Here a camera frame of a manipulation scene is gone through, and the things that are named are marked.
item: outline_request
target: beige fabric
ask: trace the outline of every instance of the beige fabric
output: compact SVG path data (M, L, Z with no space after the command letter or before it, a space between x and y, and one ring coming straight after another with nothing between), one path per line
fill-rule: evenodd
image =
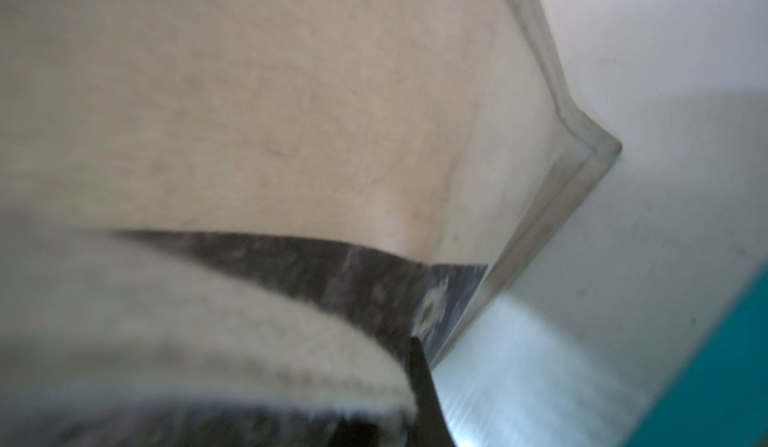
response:
M405 372L372 339L186 261L2 217L0 283L3 420L49 403L162 399L400 425L416 413Z
M67 222L492 263L565 148L504 0L0 2L0 182Z

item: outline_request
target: dark fabric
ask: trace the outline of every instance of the dark fabric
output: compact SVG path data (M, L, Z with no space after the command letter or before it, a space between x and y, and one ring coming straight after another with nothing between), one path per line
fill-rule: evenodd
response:
M412 332L431 361L485 266L425 265L348 243L243 233L123 231L120 235L254 285L315 304L405 361ZM17 445L49 447L320 447L340 415L210 405L52 413L22 423Z

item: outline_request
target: teal surface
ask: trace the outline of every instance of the teal surface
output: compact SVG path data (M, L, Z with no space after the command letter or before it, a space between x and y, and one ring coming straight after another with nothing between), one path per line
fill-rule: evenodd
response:
M768 269L627 447L755 447L768 433Z

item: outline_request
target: white surface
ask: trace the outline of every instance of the white surface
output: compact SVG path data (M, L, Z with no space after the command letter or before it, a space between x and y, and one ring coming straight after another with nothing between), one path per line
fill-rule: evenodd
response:
M619 445L768 257L768 0L544 0L608 176L435 372L460 446Z

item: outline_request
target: white wall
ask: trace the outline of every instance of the white wall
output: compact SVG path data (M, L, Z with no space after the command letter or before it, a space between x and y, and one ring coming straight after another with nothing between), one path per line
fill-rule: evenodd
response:
M461 445L620 443L768 258L768 0L544 5L624 153L437 368Z

